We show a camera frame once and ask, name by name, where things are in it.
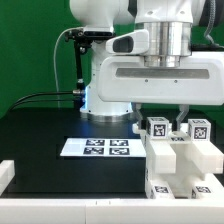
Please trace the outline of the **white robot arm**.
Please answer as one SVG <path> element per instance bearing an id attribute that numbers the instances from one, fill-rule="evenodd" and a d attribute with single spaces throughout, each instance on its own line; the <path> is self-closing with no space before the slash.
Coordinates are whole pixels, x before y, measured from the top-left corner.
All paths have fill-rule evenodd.
<path id="1" fill-rule="evenodd" d="M 224 0 L 69 0 L 82 26 L 78 53 L 93 50 L 81 114 L 118 121 L 134 103 L 224 104 L 224 52 L 212 41 Z"/>

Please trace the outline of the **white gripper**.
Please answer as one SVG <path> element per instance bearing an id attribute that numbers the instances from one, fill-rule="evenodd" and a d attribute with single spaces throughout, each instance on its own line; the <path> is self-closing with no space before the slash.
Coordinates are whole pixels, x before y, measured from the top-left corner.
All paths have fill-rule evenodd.
<path id="1" fill-rule="evenodd" d="M 100 67 L 97 92 L 103 101 L 136 103 L 135 117 L 142 130 L 147 121 L 140 103 L 178 104 L 172 130 L 179 131 L 188 105 L 224 104 L 224 53 L 194 52 L 176 68 L 146 67 L 141 56 L 108 57 Z"/>

